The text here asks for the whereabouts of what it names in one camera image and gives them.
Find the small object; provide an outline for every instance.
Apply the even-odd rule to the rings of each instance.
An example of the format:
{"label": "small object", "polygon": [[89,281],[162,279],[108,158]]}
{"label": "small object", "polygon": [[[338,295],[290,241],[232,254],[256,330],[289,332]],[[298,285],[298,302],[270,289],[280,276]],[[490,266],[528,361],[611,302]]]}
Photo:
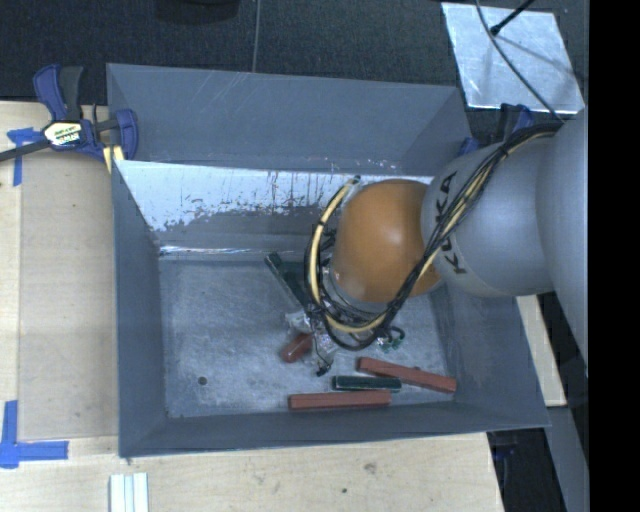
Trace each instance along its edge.
{"label": "small object", "polygon": [[397,393],[402,382],[395,377],[352,377],[336,375],[331,379],[331,387],[336,391],[363,391],[371,389],[388,389]]}
{"label": "small object", "polygon": [[149,512],[149,485],[146,473],[111,475],[109,512]]}
{"label": "small object", "polygon": [[349,407],[384,407],[391,403],[391,391],[345,391],[343,393],[307,393],[289,395],[289,409],[343,409]]}
{"label": "small object", "polygon": [[417,368],[388,363],[371,357],[359,358],[357,370],[384,377],[397,377],[407,384],[413,384],[414,386],[441,391],[443,393],[455,393],[457,387],[456,379],[453,377],[445,377],[444,375],[437,375]]}
{"label": "small object", "polygon": [[301,332],[280,352],[285,363],[295,363],[313,348],[313,335]]}

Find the blue clamp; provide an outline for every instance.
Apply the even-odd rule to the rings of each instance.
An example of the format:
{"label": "blue clamp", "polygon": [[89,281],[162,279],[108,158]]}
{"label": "blue clamp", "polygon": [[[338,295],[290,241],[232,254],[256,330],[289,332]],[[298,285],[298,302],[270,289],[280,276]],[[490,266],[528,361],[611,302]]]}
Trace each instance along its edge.
{"label": "blue clamp", "polygon": [[78,105],[78,85],[82,72],[80,66],[51,64],[40,69],[33,77],[38,100],[49,110],[51,122],[42,129],[39,137],[34,135],[33,130],[29,132],[31,143],[26,145],[24,143],[29,141],[26,131],[14,130],[14,135],[17,135],[12,140],[17,147],[0,153],[0,162],[16,159],[14,185],[19,185],[22,180],[22,162],[19,158],[47,147],[54,151],[75,151],[104,163],[106,146],[100,142],[98,133],[105,130],[119,128],[119,143],[125,158],[132,159],[135,156],[138,124],[132,110],[118,110],[115,119],[100,123],[95,119],[92,123],[82,118],[82,110]]}
{"label": "blue clamp", "polygon": [[17,442],[18,401],[4,404],[0,468],[15,469],[21,462],[31,460],[64,460],[68,458],[69,441]]}

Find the wooden table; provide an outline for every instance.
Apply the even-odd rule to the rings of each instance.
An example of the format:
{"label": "wooden table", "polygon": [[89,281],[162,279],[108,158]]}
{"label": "wooden table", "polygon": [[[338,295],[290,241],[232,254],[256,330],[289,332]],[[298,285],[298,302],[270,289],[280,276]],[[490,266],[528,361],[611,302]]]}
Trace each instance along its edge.
{"label": "wooden table", "polygon": [[[47,121],[39,104],[0,102],[0,150],[12,147],[7,130],[40,128]],[[61,166],[77,157],[42,153],[29,165]],[[97,162],[91,165],[107,172]],[[22,191],[13,187],[12,176],[13,162],[0,164],[0,406],[18,397],[19,380]],[[565,398],[535,297],[521,298],[519,305],[547,405],[562,405]],[[53,373],[49,385],[65,384],[64,372]],[[77,437],[70,441],[68,460],[0,470],[0,511],[107,510],[109,476],[136,472],[148,473],[152,512],[503,510],[487,437],[471,434],[132,461],[117,456],[114,435]]]}

